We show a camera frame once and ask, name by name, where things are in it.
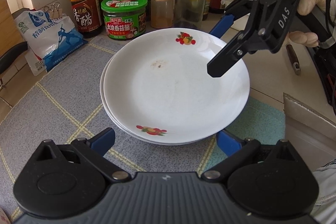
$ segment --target gray placemat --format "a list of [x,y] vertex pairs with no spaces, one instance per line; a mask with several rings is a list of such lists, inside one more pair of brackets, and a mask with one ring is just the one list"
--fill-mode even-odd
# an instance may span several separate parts
[[[112,127],[116,141],[105,157],[131,174],[202,173],[226,157],[217,147],[215,136],[184,146],[159,146],[132,138],[112,123],[100,100],[100,76],[108,60],[121,48],[108,37],[96,37],[36,83],[1,123],[0,207],[11,220],[21,213],[12,196],[15,179],[44,139],[70,143]],[[250,98],[228,129],[241,138],[254,137],[275,144],[284,137],[285,116]]]

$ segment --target hand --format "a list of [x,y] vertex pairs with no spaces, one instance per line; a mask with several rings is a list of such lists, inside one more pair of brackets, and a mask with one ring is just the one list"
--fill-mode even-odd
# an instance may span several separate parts
[[[315,5],[317,5],[323,12],[326,11],[326,0],[300,0],[297,11],[300,15],[306,16],[313,10]],[[335,0],[333,0],[330,8],[331,20],[334,21],[335,16],[336,3]],[[319,38],[317,34],[313,32],[303,33],[300,31],[296,31],[288,33],[284,42],[285,44],[287,44],[289,41],[292,41],[294,43],[302,44],[306,47],[316,47],[319,45],[318,39]]]

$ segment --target gray plastic panel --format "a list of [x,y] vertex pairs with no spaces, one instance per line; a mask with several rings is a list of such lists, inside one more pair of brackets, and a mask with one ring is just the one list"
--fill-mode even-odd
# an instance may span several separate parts
[[16,224],[316,224],[309,216],[290,221],[259,219],[231,202],[220,184],[201,181],[196,173],[138,173],[114,184],[87,212],[44,220],[23,215]]

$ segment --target stack of plates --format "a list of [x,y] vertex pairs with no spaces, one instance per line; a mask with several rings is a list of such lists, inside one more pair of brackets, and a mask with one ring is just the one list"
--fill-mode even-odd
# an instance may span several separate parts
[[181,28],[134,39],[101,75],[105,111],[120,129],[154,144],[182,145],[217,133],[241,113],[250,91],[242,60],[221,78],[208,75],[207,63],[225,45]]

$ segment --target black device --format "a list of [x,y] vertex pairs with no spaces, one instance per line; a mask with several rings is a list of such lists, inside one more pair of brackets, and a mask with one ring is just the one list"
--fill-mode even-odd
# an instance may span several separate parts
[[200,178],[132,178],[102,157],[114,141],[107,128],[68,145],[41,142],[14,185],[24,212],[16,224],[316,224],[318,184],[287,140],[261,145],[222,131],[217,143],[232,155]]
[[[248,13],[249,20],[245,30],[240,31],[208,63],[208,73],[212,77],[221,77],[248,52],[278,52],[293,23],[298,4],[299,0],[234,0],[226,7],[224,17],[210,34],[221,37],[235,20]],[[325,35],[325,28],[313,14],[299,16],[298,19],[318,34],[320,42],[331,38],[330,33]]]

